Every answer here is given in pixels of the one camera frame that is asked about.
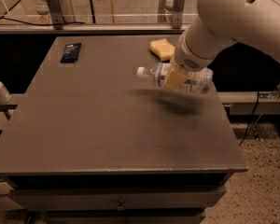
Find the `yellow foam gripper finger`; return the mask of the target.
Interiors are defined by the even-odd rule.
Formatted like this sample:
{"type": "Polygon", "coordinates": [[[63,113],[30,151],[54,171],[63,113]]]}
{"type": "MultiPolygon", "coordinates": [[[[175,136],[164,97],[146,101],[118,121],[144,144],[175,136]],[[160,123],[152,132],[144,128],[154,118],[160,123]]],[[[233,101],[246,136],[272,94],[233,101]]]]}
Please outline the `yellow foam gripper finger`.
{"type": "Polygon", "coordinates": [[[170,69],[168,75],[162,83],[162,86],[168,90],[175,90],[188,79],[188,72],[179,66],[170,69]]]}

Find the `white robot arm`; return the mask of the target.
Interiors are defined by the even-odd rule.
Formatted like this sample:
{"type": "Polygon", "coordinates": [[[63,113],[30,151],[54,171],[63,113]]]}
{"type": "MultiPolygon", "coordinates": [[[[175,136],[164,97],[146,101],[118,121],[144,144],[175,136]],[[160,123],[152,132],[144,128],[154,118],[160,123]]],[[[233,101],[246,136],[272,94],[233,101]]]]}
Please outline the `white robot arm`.
{"type": "Polygon", "coordinates": [[[237,42],[280,63],[280,0],[197,0],[197,9],[175,45],[165,89],[177,89],[237,42]]]}

